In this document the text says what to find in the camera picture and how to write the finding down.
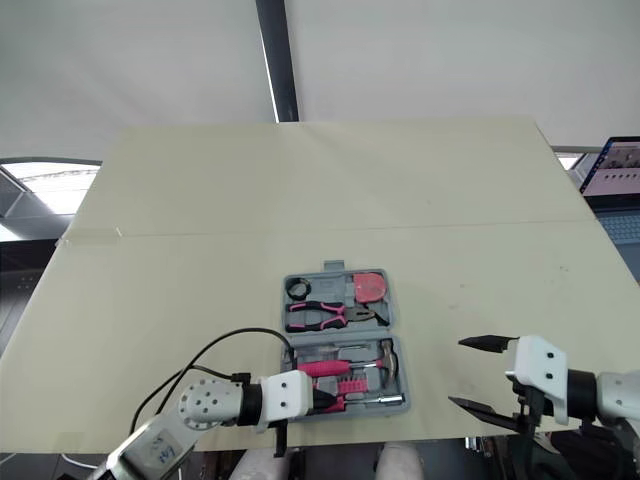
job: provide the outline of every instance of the hammer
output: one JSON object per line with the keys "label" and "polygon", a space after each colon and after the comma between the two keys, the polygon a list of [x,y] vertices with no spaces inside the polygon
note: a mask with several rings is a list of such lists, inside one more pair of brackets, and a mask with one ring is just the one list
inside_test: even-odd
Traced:
{"label": "hammer", "polygon": [[387,388],[395,380],[398,374],[398,356],[393,351],[393,341],[385,339],[380,341],[382,357],[373,362],[349,362],[347,360],[324,360],[322,362],[309,362],[298,364],[298,370],[302,370],[310,377],[329,377],[332,375],[345,375],[355,368],[376,367],[387,371],[383,387]]}

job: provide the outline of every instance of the laptop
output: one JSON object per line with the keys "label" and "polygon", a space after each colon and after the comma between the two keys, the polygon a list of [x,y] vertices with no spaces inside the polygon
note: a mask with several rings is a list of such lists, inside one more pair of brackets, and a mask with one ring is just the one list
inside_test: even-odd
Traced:
{"label": "laptop", "polygon": [[640,279],[640,137],[611,137],[580,192]]}

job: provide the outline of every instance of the gray tool case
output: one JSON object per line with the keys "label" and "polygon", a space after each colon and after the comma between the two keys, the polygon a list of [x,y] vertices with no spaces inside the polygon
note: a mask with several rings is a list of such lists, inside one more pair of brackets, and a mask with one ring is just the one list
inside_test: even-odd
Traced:
{"label": "gray tool case", "polygon": [[[384,279],[386,292],[382,299],[366,305],[356,303],[354,274],[357,273],[375,273]],[[292,299],[287,293],[287,286],[299,279],[304,279],[308,282],[307,287],[310,287],[310,292],[304,300]],[[302,290],[302,294],[306,292],[305,288],[299,290]],[[335,314],[325,311],[290,311],[292,304],[313,301],[337,302],[343,304],[347,309],[364,307],[375,311],[382,321],[379,321],[378,318],[370,318],[364,321],[348,322],[342,328],[325,328],[320,331],[288,331],[292,328],[301,328],[300,325],[317,324],[335,316]],[[282,289],[282,325],[286,332],[285,335],[295,349],[298,368],[304,363],[327,360],[346,360],[355,364],[349,366],[347,373],[313,379],[315,388],[336,395],[345,401],[343,411],[318,412],[296,419],[297,421],[385,416],[409,409],[406,363],[403,361],[400,342],[390,332],[395,321],[389,279],[382,269],[345,270],[344,261],[330,261],[325,262],[324,272],[285,277]],[[376,360],[384,358],[382,345],[390,345],[393,354],[395,354],[397,373],[393,379],[389,378],[387,369],[380,368],[380,363],[376,365]],[[283,354],[282,371],[287,370],[291,370],[291,363],[288,356]],[[381,398],[387,400],[395,398],[395,401],[380,402]]]}

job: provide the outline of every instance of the laptop screen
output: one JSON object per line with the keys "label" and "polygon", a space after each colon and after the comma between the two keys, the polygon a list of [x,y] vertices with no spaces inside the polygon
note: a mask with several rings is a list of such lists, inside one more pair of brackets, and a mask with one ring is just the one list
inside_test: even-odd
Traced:
{"label": "laptop screen", "polygon": [[639,206],[640,137],[610,138],[580,192],[592,206]]}

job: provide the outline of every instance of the black handle grip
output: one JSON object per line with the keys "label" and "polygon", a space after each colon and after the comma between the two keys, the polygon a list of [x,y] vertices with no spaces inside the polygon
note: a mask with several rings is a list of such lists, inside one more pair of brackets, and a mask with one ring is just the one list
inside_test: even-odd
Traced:
{"label": "black handle grip", "polygon": [[284,329],[289,333],[294,333],[294,332],[320,332],[327,328],[344,328],[344,327],[346,327],[346,325],[342,322],[342,320],[340,320],[339,318],[336,318],[335,320],[325,323],[324,327],[322,326],[322,322],[318,322],[318,323],[311,323],[309,325],[287,325],[286,327],[284,327]]}

